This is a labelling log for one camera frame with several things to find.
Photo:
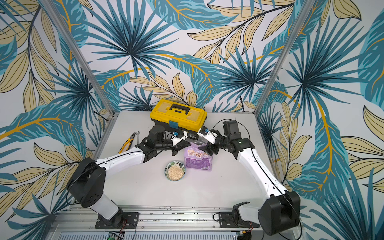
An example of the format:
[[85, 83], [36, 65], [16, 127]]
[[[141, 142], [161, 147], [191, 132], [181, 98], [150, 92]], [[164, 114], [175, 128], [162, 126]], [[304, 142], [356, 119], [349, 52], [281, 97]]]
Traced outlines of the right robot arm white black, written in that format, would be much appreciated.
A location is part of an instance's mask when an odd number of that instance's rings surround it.
[[251, 139], [242, 137], [239, 125], [235, 120], [225, 119], [223, 135], [206, 127], [198, 130], [198, 135], [207, 140], [207, 144], [201, 147], [203, 152], [210, 156], [218, 154], [219, 150], [231, 153], [261, 189], [264, 202], [260, 207], [251, 206], [250, 202], [233, 206], [231, 220], [234, 225], [242, 227], [256, 224], [268, 236], [281, 235], [283, 231], [294, 227], [301, 228], [299, 195], [295, 191], [288, 191], [269, 171]]

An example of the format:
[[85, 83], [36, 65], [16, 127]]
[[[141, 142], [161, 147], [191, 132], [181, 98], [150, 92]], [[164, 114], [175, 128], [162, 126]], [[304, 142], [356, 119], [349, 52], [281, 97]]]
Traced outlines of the purple oats bag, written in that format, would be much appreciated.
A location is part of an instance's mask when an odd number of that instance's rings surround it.
[[211, 171], [213, 157], [200, 150], [207, 144], [201, 140], [191, 142], [191, 145], [184, 149], [185, 166], [190, 169]]

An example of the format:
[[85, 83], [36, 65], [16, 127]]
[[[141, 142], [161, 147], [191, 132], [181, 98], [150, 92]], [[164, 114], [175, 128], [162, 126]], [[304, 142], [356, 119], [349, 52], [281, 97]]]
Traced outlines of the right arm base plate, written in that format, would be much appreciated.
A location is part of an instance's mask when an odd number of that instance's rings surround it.
[[222, 229], [254, 229], [260, 227], [257, 223], [242, 220], [238, 214], [232, 212], [215, 213], [213, 214], [213, 220], [219, 222], [220, 228]]

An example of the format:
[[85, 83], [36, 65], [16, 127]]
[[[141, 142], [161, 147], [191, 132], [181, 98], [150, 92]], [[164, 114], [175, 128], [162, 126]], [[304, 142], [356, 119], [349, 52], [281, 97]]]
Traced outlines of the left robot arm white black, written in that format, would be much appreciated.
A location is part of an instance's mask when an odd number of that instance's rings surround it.
[[167, 138], [163, 126], [154, 126], [139, 144], [131, 150], [105, 159], [83, 159], [71, 176], [67, 191], [83, 207], [90, 208], [109, 226], [122, 223], [123, 212], [104, 193], [105, 181], [113, 175], [156, 157], [161, 151], [171, 151], [175, 156], [180, 150], [190, 146], [188, 133], [178, 130]]

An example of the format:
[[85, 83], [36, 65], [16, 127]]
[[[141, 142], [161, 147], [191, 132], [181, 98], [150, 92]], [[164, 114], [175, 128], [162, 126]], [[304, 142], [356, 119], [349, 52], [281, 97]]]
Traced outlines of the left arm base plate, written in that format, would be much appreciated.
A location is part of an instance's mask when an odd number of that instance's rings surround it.
[[95, 229], [109, 230], [109, 229], [135, 229], [138, 224], [140, 213], [138, 212], [117, 212], [117, 214], [110, 220], [107, 220], [100, 214], [95, 225]]

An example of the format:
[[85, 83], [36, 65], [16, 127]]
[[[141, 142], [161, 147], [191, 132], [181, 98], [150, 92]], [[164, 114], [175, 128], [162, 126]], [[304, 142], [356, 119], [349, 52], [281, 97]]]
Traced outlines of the green leaf pattern bowl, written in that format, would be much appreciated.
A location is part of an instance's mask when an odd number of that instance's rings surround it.
[[168, 163], [164, 170], [165, 177], [173, 182], [181, 180], [186, 174], [186, 167], [180, 161]]

